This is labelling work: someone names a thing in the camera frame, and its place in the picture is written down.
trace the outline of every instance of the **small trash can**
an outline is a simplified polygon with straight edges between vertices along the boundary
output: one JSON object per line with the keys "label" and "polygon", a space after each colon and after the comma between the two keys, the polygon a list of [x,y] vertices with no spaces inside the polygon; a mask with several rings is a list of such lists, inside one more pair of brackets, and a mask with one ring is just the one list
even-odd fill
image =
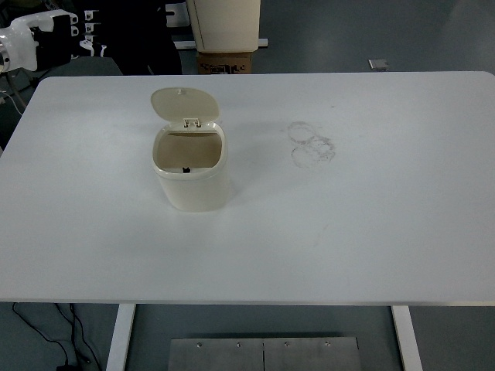
{"label": "small trash can", "polygon": [[190,212],[219,209],[230,186],[217,101],[202,90],[170,87],[153,93],[152,106],[169,122],[156,135],[153,168],[170,203]]}

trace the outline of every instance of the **white metal table leg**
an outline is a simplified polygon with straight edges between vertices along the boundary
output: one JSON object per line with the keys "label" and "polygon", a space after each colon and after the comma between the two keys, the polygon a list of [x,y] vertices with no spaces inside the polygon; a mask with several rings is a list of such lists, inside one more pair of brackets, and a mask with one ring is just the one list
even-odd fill
{"label": "white metal table leg", "polygon": [[422,371],[423,366],[419,357],[409,307],[406,305],[393,305],[391,308],[404,371]]}
{"label": "white metal table leg", "polygon": [[120,304],[115,319],[114,334],[111,338],[107,371],[124,371],[129,341],[131,340],[132,321],[136,304]]}

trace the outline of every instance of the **open lid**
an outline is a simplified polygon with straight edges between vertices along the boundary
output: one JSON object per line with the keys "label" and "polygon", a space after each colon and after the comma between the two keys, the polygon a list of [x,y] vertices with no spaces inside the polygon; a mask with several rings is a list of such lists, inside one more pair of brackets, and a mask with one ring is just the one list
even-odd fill
{"label": "open lid", "polygon": [[152,106],[158,116],[182,126],[185,120],[197,119],[200,124],[207,124],[220,116],[215,98],[192,87],[157,90],[152,94]]}

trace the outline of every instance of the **cardboard box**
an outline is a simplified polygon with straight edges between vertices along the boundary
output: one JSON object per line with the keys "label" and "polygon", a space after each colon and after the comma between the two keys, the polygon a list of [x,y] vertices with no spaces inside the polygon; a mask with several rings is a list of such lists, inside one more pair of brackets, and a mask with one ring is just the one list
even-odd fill
{"label": "cardboard box", "polygon": [[252,59],[252,52],[198,53],[196,58],[200,75],[251,73]]}

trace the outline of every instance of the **metal plate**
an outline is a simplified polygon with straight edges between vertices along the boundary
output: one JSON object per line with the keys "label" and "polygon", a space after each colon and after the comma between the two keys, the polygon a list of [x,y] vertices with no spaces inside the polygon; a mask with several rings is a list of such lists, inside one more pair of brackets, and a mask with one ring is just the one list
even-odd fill
{"label": "metal plate", "polygon": [[265,371],[360,371],[356,338],[265,339]]}
{"label": "metal plate", "polygon": [[360,371],[356,338],[173,339],[169,371]]}
{"label": "metal plate", "polygon": [[173,339],[169,371],[263,371],[263,339]]}

